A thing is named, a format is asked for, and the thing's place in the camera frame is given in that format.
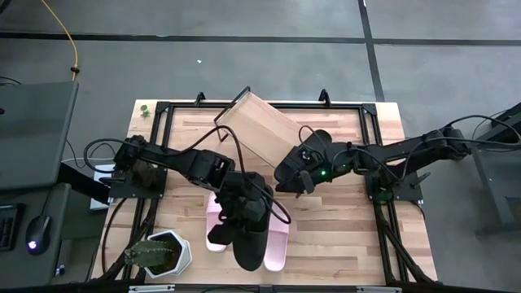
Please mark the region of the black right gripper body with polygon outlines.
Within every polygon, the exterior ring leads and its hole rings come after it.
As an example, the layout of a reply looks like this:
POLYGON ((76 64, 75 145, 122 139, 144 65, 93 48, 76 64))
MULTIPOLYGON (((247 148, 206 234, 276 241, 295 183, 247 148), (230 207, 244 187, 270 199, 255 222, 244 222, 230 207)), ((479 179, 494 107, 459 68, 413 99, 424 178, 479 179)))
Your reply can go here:
POLYGON ((333 163, 333 159, 319 151, 303 151, 304 170, 308 171, 313 183, 332 182, 335 178, 348 173, 346 164, 333 163))

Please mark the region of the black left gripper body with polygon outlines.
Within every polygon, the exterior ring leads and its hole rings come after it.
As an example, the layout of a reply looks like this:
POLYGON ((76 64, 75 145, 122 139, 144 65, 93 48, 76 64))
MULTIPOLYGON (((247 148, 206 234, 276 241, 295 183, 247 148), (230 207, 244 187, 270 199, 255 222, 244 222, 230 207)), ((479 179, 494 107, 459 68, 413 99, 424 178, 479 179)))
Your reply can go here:
POLYGON ((217 202, 221 206, 220 219, 236 228, 266 228, 273 195, 265 179, 255 172, 228 173, 217 202))

